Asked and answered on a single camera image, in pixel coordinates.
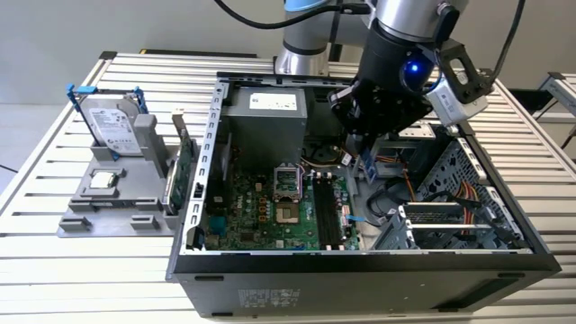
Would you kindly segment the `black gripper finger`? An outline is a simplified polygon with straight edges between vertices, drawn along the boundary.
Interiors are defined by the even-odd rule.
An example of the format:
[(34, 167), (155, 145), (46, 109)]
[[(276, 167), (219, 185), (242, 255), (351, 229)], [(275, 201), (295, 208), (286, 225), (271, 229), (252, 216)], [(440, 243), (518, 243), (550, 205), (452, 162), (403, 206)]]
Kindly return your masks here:
[(348, 134), (346, 138), (346, 150), (352, 155), (362, 155), (364, 152), (376, 154), (383, 149), (383, 142), (376, 135)]

